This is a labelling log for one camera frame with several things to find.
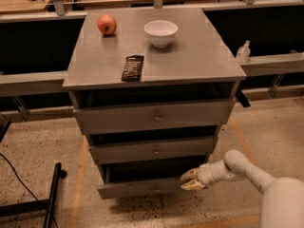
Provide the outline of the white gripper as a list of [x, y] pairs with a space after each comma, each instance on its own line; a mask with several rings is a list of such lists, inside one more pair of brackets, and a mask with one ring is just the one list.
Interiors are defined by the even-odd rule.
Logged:
[[198, 191], [219, 181], [224, 181], [229, 169], [223, 161], [216, 161], [192, 168], [181, 175], [181, 188], [185, 191]]

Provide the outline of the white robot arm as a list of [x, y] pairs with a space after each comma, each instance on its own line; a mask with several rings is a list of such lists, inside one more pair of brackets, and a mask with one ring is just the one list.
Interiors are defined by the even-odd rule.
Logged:
[[247, 179], [261, 194], [259, 228], [304, 228], [304, 182], [275, 178], [238, 150], [229, 150], [220, 161], [185, 172], [183, 190], [201, 190], [220, 181]]

